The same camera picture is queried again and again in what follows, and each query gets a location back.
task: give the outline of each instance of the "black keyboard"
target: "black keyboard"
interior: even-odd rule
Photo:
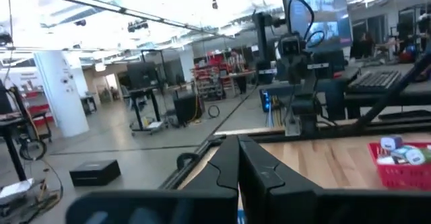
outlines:
[[[367,71],[349,84],[347,93],[381,94],[385,93],[401,77],[401,73],[392,71]]]

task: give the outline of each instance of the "red plastic basket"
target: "red plastic basket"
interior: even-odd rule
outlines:
[[[405,143],[415,147],[426,147],[431,143]],[[370,143],[368,148],[371,158],[377,166],[378,175],[383,186],[403,190],[431,190],[431,164],[393,165],[378,164],[377,158],[381,151],[380,143]]]

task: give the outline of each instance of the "black box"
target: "black box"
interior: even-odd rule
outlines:
[[[69,173],[75,187],[105,186],[121,175],[116,160],[87,161]]]

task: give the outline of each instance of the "gray floor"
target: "gray floor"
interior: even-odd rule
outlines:
[[[186,128],[169,128],[162,132],[148,135],[137,133],[131,136],[129,123],[134,119],[132,112],[126,110],[122,102],[101,106],[97,113],[88,116],[90,130],[77,137],[63,139],[54,129],[53,143],[48,147],[48,162],[59,174],[65,194],[62,201],[51,211],[39,217],[35,223],[63,223],[67,207],[78,196],[95,190],[155,189],[175,169],[176,157],[184,152],[192,152],[201,142],[222,123],[237,107],[244,96],[220,102],[206,102],[208,109],[215,104],[220,109],[217,118],[210,119],[205,113],[201,123],[190,124]],[[162,98],[158,97],[161,112],[165,112]],[[173,108],[172,99],[166,98],[167,108]],[[385,112],[398,112],[401,107],[387,108]],[[142,113],[153,117],[151,104]],[[265,126],[265,114],[262,112],[258,91],[242,104],[221,125],[219,130],[235,130]],[[85,161],[117,159],[122,176],[103,188],[74,188],[69,177],[69,170]],[[0,186],[17,181],[6,146],[0,145]],[[40,162],[26,164],[28,177],[42,178],[43,164]],[[48,175],[48,187],[52,190],[59,187],[53,173]]]

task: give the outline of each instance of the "white pillar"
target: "white pillar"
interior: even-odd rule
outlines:
[[[78,52],[67,52],[64,54],[66,56],[67,62],[69,63],[71,74],[73,75],[73,80],[76,84],[78,94],[81,97],[86,96],[88,91],[88,86],[86,82],[86,77],[82,71],[81,61],[79,59]]]
[[[64,52],[34,53],[49,108],[64,137],[89,130],[81,99]]]
[[[193,80],[193,75],[190,69],[193,69],[195,67],[195,64],[193,62],[193,59],[195,59],[195,56],[193,54],[193,48],[190,45],[186,45],[184,46],[184,49],[180,48],[178,52],[180,54],[180,61],[181,67],[183,68],[184,80],[186,82],[190,82]]]

